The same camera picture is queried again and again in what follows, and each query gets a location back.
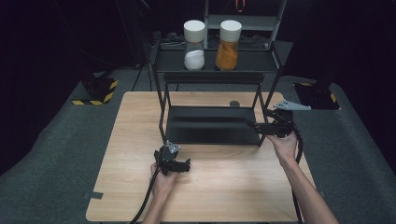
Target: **jar lid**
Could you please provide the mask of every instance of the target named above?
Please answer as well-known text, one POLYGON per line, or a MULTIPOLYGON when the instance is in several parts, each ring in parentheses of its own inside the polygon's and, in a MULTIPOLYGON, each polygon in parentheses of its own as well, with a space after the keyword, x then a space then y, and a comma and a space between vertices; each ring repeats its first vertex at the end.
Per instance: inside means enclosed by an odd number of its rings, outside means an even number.
POLYGON ((184 38, 191 42, 201 42, 205 38, 205 24, 201 21, 184 22, 184 38))
POLYGON ((220 39, 235 42, 241 35, 242 24, 239 21, 223 21, 220 25, 220 39))

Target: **shelf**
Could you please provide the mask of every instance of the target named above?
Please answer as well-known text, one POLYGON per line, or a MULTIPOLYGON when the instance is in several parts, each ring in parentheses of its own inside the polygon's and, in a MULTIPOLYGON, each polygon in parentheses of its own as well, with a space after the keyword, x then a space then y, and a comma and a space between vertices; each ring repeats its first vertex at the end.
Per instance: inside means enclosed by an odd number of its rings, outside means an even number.
POLYGON ((165 73, 163 81, 167 84, 243 84, 243 85, 260 85, 264 79, 263 74, 258 73, 165 73))
POLYGON ((173 105, 165 138, 184 144, 258 145, 260 137, 247 119, 256 120, 251 107, 173 105))
POLYGON ((184 67, 184 50, 159 50, 156 69, 157 73, 183 74, 240 74, 240 73, 272 73, 276 74, 278 67, 270 50, 239 50, 237 66, 232 71, 220 71, 216 67, 216 49, 205 50, 205 65, 202 70, 189 71, 184 67))
POLYGON ((277 17, 276 16, 239 16, 239 15, 208 15, 207 28, 220 29, 220 24, 225 20, 239 21, 242 24, 242 30, 255 31, 273 31, 277 17))

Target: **yellow tape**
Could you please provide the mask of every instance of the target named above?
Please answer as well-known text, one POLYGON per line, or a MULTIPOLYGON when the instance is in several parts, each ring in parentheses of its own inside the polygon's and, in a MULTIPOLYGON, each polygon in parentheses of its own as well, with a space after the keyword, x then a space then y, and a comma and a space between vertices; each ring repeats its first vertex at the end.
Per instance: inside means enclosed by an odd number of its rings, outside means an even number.
POLYGON ((79 101, 79 100, 73 100, 73 101, 72 101, 72 104, 73 104, 73 105, 84 105, 84 103, 82 103, 82 102, 79 101))
POLYGON ((100 101, 90 101, 91 104, 93 105, 102 105, 103 103, 100 101))
POLYGON ((332 102, 335 103, 337 101, 337 99, 335 99, 334 94, 332 94, 330 97, 332 97, 332 102))
POLYGON ((111 84, 109 90, 114 89, 114 88, 117 86, 117 84, 119 84, 119 81, 118 81, 118 80, 115 80, 115 81, 111 84))
POLYGON ((114 93, 114 92, 111 92, 110 94, 108 94, 108 95, 105 97, 105 100, 103 101, 103 103, 109 101, 109 100, 111 99, 111 97, 113 97, 113 93, 114 93))

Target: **hand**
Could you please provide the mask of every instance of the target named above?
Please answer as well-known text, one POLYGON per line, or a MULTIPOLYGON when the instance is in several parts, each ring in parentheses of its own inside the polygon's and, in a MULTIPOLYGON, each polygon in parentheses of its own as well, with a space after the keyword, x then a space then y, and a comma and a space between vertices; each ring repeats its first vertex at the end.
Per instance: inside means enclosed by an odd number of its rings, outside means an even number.
MULTIPOLYGON (((151 175, 155 173, 157 169, 157 163, 153 163, 150 166, 151 175)), ((155 179, 154 186, 152 188, 152 194, 156 198, 167 199, 167 197, 172 192, 173 186, 175 185, 175 180, 177 178, 177 173, 169 172, 168 175, 164 175, 163 172, 159 172, 157 178, 155 179)))
POLYGON ((278 138, 273 135, 265 135, 274 145, 275 153, 282 167, 291 162, 295 162, 295 153, 297 147, 297 136, 295 133, 289 134, 284 138, 278 138))

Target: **wooden table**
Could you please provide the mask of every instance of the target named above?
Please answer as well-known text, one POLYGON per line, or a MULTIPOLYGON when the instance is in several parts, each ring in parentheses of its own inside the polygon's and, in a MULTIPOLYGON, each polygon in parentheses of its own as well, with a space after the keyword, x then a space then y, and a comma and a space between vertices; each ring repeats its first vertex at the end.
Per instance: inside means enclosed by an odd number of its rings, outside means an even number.
MULTIPOLYGON (((171 92, 173 105, 228 105, 236 100, 248 106, 253 96, 254 92, 171 92)), ((283 96, 276 92, 271 105, 281 100, 283 96)), ((259 105, 255 113, 262 122, 259 105)), ((154 150, 163 144, 160 112, 157 92, 125 93, 93 190, 103 193, 103 198, 91 198, 89 221, 130 221, 139 210, 149 186, 154 150)), ((179 175, 162 221, 297 220, 290 184, 270 141, 264 140, 260 148, 180 146, 177 160, 191 159, 191 170, 179 175)), ((314 183, 304 156, 300 166, 314 183)))

